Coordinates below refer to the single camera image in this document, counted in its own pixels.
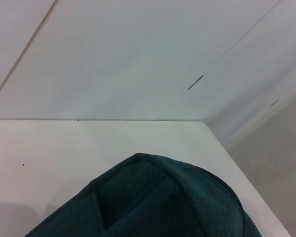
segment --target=green fabric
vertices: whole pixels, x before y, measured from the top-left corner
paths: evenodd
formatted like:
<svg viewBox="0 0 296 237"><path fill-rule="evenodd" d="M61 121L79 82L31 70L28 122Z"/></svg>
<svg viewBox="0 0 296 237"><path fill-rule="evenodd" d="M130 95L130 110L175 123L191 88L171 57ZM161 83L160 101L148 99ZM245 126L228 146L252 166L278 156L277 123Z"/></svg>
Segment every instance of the green fabric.
<svg viewBox="0 0 296 237"><path fill-rule="evenodd" d="M260 237L233 190L199 167L135 154L26 237Z"/></svg>

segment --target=white ceiling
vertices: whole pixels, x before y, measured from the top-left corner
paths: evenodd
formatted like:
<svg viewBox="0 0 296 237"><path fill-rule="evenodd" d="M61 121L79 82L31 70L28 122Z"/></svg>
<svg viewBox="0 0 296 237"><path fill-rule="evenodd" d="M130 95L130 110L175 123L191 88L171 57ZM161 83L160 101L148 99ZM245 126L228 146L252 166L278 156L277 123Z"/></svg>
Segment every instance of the white ceiling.
<svg viewBox="0 0 296 237"><path fill-rule="evenodd" d="M278 2L59 1L0 119L202 120L225 145L296 93L296 0Z"/></svg>
<svg viewBox="0 0 296 237"><path fill-rule="evenodd" d="M0 0L0 86L53 0Z"/></svg>

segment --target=white surface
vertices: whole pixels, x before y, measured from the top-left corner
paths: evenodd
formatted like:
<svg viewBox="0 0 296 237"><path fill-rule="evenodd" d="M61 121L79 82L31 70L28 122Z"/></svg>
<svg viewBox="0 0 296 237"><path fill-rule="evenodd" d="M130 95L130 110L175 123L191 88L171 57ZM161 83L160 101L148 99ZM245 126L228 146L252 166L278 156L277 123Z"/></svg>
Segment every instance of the white surface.
<svg viewBox="0 0 296 237"><path fill-rule="evenodd" d="M296 100L229 154L296 237Z"/></svg>
<svg viewBox="0 0 296 237"><path fill-rule="evenodd" d="M162 118L199 119L228 147L295 95L296 0L284 0Z"/></svg>
<svg viewBox="0 0 296 237"><path fill-rule="evenodd" d="M278 1L59 1L0 92L0 119L200 120L199 106L165 111Z"/></svg>
<svg viewBox="0 0 296 237"><path fill-rule="evenodd" d="M39 120L0 121L0 237L23 236L89 181L138 152L216 174L237 193L263 237L289 237L202 122Z"/></svg>
<svg viewBox="0 0 296 237"><path fill-rule="evenodd" d="M0 86L53 3L0 0Z"/></svg>

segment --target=dark mark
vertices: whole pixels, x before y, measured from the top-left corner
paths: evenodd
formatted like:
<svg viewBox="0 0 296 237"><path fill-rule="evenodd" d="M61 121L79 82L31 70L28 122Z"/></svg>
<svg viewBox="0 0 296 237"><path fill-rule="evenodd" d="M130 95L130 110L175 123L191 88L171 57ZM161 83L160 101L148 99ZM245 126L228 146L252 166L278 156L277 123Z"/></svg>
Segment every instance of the dark mark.
<svg viewBox="0 0 296 237"><path fill-rule="evenodd" d="M278 101L278 100L277 100L277 101ZM273 106L277 101L275 101L273 104L271 104L270 107Z"/></svg>
<svg viewBox="0 0 296 237"><path fill-rule="evenodd" d="M199 79L196 80L196 82L193 83L193 85L191 85L187 90L190 90L192 88L192 86L194 86L199 80L202 79L204 75L201 75L201 77Z"/></svg>

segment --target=teal backpack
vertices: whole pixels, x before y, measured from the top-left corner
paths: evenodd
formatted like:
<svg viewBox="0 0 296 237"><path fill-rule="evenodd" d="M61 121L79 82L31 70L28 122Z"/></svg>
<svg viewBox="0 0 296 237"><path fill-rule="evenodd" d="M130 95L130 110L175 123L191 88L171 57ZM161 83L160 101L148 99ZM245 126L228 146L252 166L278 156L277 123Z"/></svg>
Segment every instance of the teal backpack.
<svg viewBox="0 0 296 237"><path fill-rule="evenodd" d="M91 181L26 237L261 237L212 173L135 154Z"/></svg>

